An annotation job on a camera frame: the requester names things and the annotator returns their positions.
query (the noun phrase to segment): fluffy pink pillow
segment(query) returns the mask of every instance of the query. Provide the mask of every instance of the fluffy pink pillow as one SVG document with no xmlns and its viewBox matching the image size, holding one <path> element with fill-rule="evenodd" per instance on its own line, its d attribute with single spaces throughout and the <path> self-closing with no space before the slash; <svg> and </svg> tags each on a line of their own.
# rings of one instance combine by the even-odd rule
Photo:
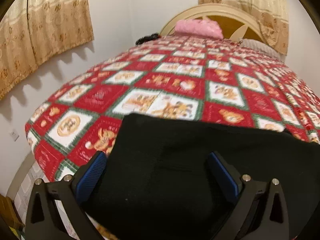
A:
<svg viewBox="0 0 320 240">
<path fill-rule="evenodd" d="M 219 24 L 211 20 L 179 20 L 176 23 L 174 33 L 223 40 L 223 34 Z"/>
</svg>

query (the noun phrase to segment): wooden headboard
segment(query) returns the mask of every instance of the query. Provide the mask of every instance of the wooden headboard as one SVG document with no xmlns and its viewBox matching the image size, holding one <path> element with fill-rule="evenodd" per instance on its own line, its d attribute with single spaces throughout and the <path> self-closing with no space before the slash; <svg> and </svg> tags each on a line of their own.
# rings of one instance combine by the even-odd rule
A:
<svg viewBox="0 0 320 240">
<path fill-rule="evenodd" d="M 250 14 L 225 4 L 201 4 L 187 9 L 172 18 L 161 30 L 160 35 L 174 33 L 178 20 L 210 19 L 217 21 L 226 39 L 238 41 L 239 38 L 263 41 L 260 26 Z"/>
</svg>

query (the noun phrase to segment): pillow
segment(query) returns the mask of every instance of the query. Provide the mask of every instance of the pillow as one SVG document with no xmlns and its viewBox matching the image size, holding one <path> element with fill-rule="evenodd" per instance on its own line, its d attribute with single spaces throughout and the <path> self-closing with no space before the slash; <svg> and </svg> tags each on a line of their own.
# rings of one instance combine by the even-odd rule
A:
<svg viewBox="0 0 320 240">
<path fill-rule="evenodd" d="M 223 40 L 219 24 L 211 20 L 179 20 L 176 23 L 174 33 Z"/>
<path fill-rule="evenodd" d="M 268 46 L 260 41 L 251 40 L 251 39 L 241 39 L 240 47 L 247 47 L 250 49 L 262 51 L 270 57 L 275 57 L 276 59 L 278 59 L 282 62 L 285 61 L 285 55 L 276 52 L 273 48 L 271 48 L 270 46 Z"/>
</svg>

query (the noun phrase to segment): floral pattern curtain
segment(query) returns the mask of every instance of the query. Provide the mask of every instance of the floral pattern curtain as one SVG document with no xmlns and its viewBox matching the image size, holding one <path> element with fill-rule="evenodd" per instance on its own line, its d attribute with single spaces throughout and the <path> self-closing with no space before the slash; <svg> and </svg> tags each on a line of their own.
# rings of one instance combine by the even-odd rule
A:
<svg viewBox="0 0 320 240">
<path fill-rule="evenodd" d="M 53 55 L 92 40 L 88 0 L 15 0 L 0 22 L 0 100 Z"/>
<path fill-rule="evenodd" d="M 286 0 L 199 0 L 203 3 L 228 4 L 254 16 L 265 42 L 281 54 L 287 55 L 289 17 Z"/>
</svg>

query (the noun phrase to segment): bed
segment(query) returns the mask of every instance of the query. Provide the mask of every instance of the bed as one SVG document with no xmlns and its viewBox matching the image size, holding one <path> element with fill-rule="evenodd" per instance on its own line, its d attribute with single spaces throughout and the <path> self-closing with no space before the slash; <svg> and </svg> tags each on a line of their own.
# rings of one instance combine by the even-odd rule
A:
<svg viewBox="0 0 320 240">
<path fill-rule="evenodd" d="M 179 19 L 196 18 L 216 20 L 227 39 L 172 35 Z M 178 14 L 160 34 L 91 67 L 36 109 L 25 132 L 49 181 L 75 173 L 97 150 L 110 154 L 123 117 L 132 112 L 287 129 L 319 143 L 319 98 L 284 63 L 237 42 L 263 42 L 249 14 L 199 5 Z"/>
</svg>

